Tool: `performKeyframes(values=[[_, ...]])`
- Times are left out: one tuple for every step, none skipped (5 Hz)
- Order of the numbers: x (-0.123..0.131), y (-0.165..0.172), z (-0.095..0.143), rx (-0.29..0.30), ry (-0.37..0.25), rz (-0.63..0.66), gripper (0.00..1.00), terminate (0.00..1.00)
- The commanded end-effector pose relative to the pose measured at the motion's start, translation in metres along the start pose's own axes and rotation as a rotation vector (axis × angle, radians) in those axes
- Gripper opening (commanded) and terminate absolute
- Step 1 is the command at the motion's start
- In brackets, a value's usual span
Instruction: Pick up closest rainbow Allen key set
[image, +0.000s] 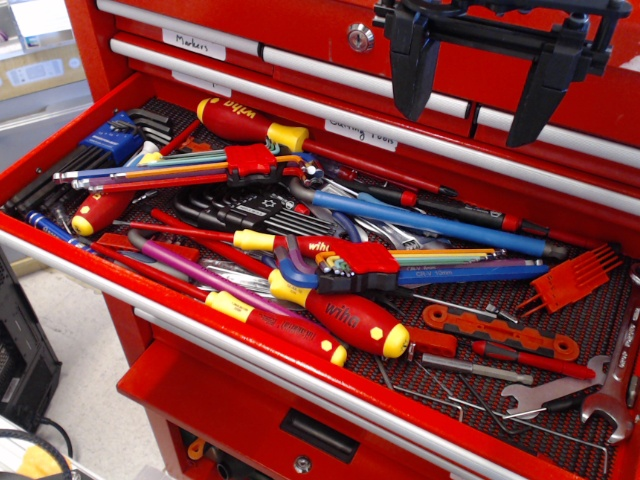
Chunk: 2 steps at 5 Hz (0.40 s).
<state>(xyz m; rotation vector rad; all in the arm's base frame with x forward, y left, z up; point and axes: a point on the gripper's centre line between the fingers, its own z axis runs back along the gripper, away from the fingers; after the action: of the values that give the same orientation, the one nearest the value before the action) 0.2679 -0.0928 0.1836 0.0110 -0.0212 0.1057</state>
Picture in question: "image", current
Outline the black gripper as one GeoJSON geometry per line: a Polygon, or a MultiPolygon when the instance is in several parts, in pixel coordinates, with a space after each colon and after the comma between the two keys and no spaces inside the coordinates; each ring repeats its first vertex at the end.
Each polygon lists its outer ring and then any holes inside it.
{"type": "Polygon", "coordinates": [[[534,142],[575,76],[601,75],[628,1],[379,1],[397,109],[417,121],[431,96],[440,44],[532,61],[506,140],[534,142]]]}

